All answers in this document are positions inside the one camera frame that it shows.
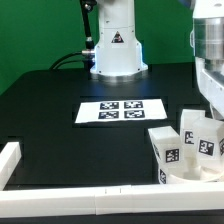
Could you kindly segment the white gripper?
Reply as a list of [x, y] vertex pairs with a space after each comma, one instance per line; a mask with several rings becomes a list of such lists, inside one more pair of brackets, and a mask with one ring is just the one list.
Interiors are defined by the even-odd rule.
[[213, 119], [224, 120], [224, 61], [195, 58], [197, 84]]

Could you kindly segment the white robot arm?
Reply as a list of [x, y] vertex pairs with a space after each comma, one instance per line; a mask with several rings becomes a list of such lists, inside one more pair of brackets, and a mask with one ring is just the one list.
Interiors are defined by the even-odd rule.
[[[94, 79], [129, 81], [148, 66], [135, 36], [134, 0], [96, 0], [99, 41], [94, 47]], [[210, 103], [212, 117], [224, 120], [224, 0], [180, 0], [193, 10], [190, 45], [195, 57], [200, 93]]]

